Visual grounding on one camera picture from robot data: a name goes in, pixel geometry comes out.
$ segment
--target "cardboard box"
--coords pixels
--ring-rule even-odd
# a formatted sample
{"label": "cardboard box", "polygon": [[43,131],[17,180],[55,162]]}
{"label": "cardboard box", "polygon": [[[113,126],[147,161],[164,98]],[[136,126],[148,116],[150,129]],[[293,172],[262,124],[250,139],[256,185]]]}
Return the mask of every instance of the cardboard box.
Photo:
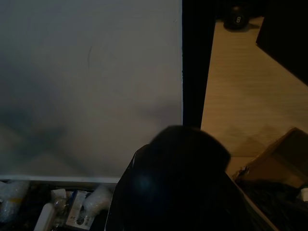
{"label": "cardboard box", "polygon": [[[291,129],[232,178],[235,184],[239,180],[269,180],[299,188],[308,182],[308,134],[298,128]],[[272,230],[278,231],[253,201],[239,190],[248,205]]]}

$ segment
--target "cluttered shelf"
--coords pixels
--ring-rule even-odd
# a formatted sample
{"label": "cluttered shelf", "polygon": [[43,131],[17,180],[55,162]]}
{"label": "cluttered shelf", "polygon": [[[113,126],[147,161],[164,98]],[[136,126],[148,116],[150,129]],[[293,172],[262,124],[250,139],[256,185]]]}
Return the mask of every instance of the cluttered shelf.
{"label": "cluttered shelf", "polygon": [[114,188],[67,185],[1,182],[0,230],[103,230]]}

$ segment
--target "packaging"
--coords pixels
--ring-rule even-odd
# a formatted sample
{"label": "packaging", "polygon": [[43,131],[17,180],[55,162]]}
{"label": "packaging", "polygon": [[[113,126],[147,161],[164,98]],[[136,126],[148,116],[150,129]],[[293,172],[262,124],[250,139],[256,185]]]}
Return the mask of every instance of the packaging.
{"label": "packaging", "polygon": [[29,181],[9,181],[6,184],[1,184],[0,222],[12,221],[17,216],[22,200],[28,191],[29,184]]}
{"label": "packaging", "polygon": [[[308,134],[298,128],[289,130],[233,175],[233,180],[269,180],[301,187],[308,182]],[[239,188],[248,204],[262,217],[272,230],[278,231],[252,200]]]}
{"label": "packaging", "polygon": [[302,190],[300,191],[300,198],[301,198],[303,201],[308,202],[308,189],[307,189],[307,188],[302,189]]}
{"label": "packaging", "polygon": [[112,200],[111,192],[103,185],[100,185],[83,202],[86,214],[90,217],[95,217],[100,213],[101,210],[103,209],[109,210],[111,200]]}
{"label": "packaging", "polygon": [[66,226],[76,230],[90,230],[95,217],[87,216],[83,207],[83,202],[89,195],[91,195],[90,192],[77,191],[65,223]]}
{"label": "packaging", "polygon": [[59,213],[65,210],[66,206],[66,191],[65,189],[56,189],[51,191],[51,200],[53,206]]}

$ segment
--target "black object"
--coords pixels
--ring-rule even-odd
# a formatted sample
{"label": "black object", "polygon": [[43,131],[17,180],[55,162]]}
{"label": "black object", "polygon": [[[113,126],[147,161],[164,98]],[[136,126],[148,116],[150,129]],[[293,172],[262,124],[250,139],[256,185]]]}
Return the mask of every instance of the black object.
{"label": "black object", "polygon": [[250,7],[247,4],[236,4],[227,8],[223,26],[230,30],[240,30],[249,23]]}
{"label": "black object", "polygon": [[266,180],[237,183],[279,230],[307,230],[308,207],[297,199],[300,189]]}
{"label": "black object", "polygon": [[273,0],[265,14],[257,45],[308,85],[307,8],[301,1]]}
{"label": "black object", "polygon": [[0,231],[33,231],[44,205],[51,200],[49,185],[31,185],[17,217],[8,223],[0,224]]}
{"label": "black object", "polygon": [[[234,222],[228,212],[245,214],[241,196],[224,173],[229,159],[208,134],[167,128],[135,153],[115,188],[106,231],[251,230],[247,214]],[[224,193],[235,196],[217,198]]]}
{"label": "black object", "polygon": [[182,1],[183,125],[201,127],[216,1]]}
{"label": "black object", "polygon": [[225,18],[228,13],[227,8],[243,3],[250,6],[251,17],[264,16],[269,0],[218,0],[217,19]]}

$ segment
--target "bubble wrap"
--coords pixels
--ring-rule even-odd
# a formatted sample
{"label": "bubble wrap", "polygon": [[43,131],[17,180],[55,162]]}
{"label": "bubble wrap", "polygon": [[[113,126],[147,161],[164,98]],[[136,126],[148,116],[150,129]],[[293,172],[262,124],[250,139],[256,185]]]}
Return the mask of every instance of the bubble wrap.
{"label": "bubble wrap", "polygon": [[0,222],[6,223],[15,218],[22,199],[29,188],[29,181],[9,181],[0,185]]}
{"label": "bubble wrap", "polygon": [[89,197],[83,202],[86,214],[89,217],[94,217],[100,213],[101,210],[108,210],[111,204],[112,194],[110,191],[100,185]]}

